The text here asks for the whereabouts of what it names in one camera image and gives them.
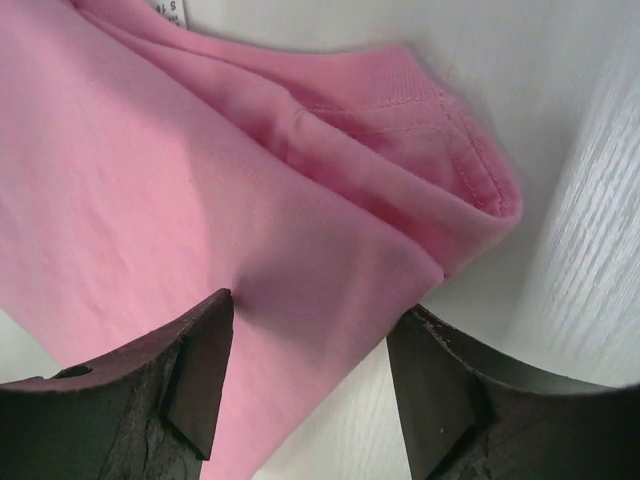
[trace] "tag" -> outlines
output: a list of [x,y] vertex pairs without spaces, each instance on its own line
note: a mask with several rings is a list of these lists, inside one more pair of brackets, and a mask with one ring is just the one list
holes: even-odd
[[147,0],[147,3],[171,23],[187,28],[183,0]]

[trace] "wood grain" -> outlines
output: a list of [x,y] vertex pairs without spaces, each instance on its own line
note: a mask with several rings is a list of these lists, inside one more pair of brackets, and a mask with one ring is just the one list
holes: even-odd
[[[494,133],[526,201],[508,241],[423,303],[537,366],[609,385],[640,380],[640,4],[185,0],[185,7],[194,30],[272,47],[412,43]],[[381,345],[255,479],[407,480],[385,355]]]

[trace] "white background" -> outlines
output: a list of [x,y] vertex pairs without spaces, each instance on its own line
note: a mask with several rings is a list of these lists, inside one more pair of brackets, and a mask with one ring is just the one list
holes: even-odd
[[[409,42],[494,133],[526,202],[509,240],[423,303],[543,368],[609,385],[640,381],[639,2],[185,0],[185,8],[193,30],[277,48]],[[0,381],[54,371],[0,315]],[[254,480],[409,478],[382,344]]]

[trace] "seam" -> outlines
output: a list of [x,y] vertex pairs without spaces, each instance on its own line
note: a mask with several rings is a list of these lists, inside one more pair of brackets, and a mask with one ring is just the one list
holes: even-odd
[[416,123],[416,124],[406,125],[402,127],[385,128],[382,130],[356,130],[356,131],[343,130],[343,132],[348,135],[364,136],[364,135],[375,135],[377,133],[408,132],[412,130],[423,130],[423,129],[435,130],[435,131],[447,134],[447,132],[440,125],[436,125],[435,123]]
[[336,114],[340,114],[340,113],[344,113],[344,114],[349,114],[349,113],[353,113],[353,112],[366,112],[367,110],[377,110],[379,108],[387,108],[387,107],[395,107],[395,106],[399,106],[399,105],[405,105],[407,103],[423,103],[423,102],[434,102],[437,101],[437,98],[424,98],[423,96],[418,96],[418,97],[400,97],[400,98],[396,98],[395,100],[389,100],[388,102],[383,102],[383,103],[374,103],[372,105],[367,105],[365,107],[361,107],[361,108],[357,108],[357,109],[347,109],[347,108],[343,108],[343,107],[339,107],[336,105],[329,105],[329,104],[315,104],[315,105],[311,105],[309,107],[309,110],[311,111],[315,111],[315,112],[328,112],[328,113],[336,113]]
[[[452,126],[455,127],[456,126],[456,122],[451,117],[451,113],[449,112],[449,110],[445,107],[443,100],[444,99],[441,99],[441,101],[439,102],[439,106],[442,109],[442,111],[444,112],[444,114],[447,116],[449,121],[451,122]],[[498,191],[498,197],[499,197],[499,199],[498,199],[498,212],[500,213],[500,216],[504,217],[504,209],[503,209],[504,187],[502,186],[500,181],[496,178],[495,174],[492,171],[490,171],[490,169],[487,167],[487,164],[485,162],[484,156],[481,153],[481,149],[476,144],[476,142],[474,140],[474,136],[471,134],[471,131],[469,130],[468,125],[465,123],[464,119],[462,118],[462,115],[458,115],[458,117],[460,118],[460,121],[462,122],[462,124],[464,126],[465,133],[469,137],[469,143],[471,144],[471,147],[473,148],[475,154],[478,156],[478,160],[480,162],[480,166],[484,170],[485,174],[491,179],[491,181],[493,182],[493,185],[495,186],[496,190]],[[471,194],[473,195],[473,198],[475,198],[476,201],[480,205],[484,206],[485,203],[480,201],[480,199],[477,196],[477,192],[471,187],[471,185],[469,185],[469,180],[467,179],[466,174],[464,174],[462,172],[462,167],[456,161],[454,161],[453,163],[456,166],[456,170],[458,170],[458,173],[460,174],[460,177],[462,178],[462,181],[467,186],[469,191],[471,191]]]
[[478,207],[481,207],[481,208],[484,207],[485,204],[480,199],[480,196],[478,195],[478,191],[472,186],[471,182],[469,181],[469,177],[467,177],[467,174],[464,173],[464,169],[462,168],[462,165],[460,165],[460,162],[458,162],[457,157],[451,151],[451,134],[450,133],[447,133],[447,152],[449,153],[449,157],[451,157],[451,163],[453,163],[453,166],[458,172],[458,175],[460,175],[460,178],[462,179],[462,183],[464,183],[467,189],[469,190],[469,192],[471,192],[471,196],[476,201],[476,204],[478,205]]
[[498,195],[498,197],[499,197],[499,199],[498,199],[498,211],[500,212],[500,216],[504,217],[504,199],[505,199],[504,185],[502,185],[502,182],[496,176],[496,174],[493,171],[493,169],[486,163],[486,160],[484,158],[484,155],[482,154],[481,148],[476,144],[475,135],[473,135],[471,133],[471,130],[469,129],[469,126],[467,125],[467,122],[462,117],[462,115],[460,115],[460,120],[462,122],[462,125],[464,126],[465,131],[467,132],[467,135],[469,135],[469,141],[470,141],[471,146],[473,147],[474,151],[476,152],[476,155],[478,155],[478,158],[480,159],[480,163],[482,164],[482,166],[484,167],[485,172],[487,173],[487,175],[489,176],[489,178],[491,179],[491,181],[495,185],[496,190],[498,190],[498,194],[499,194]]

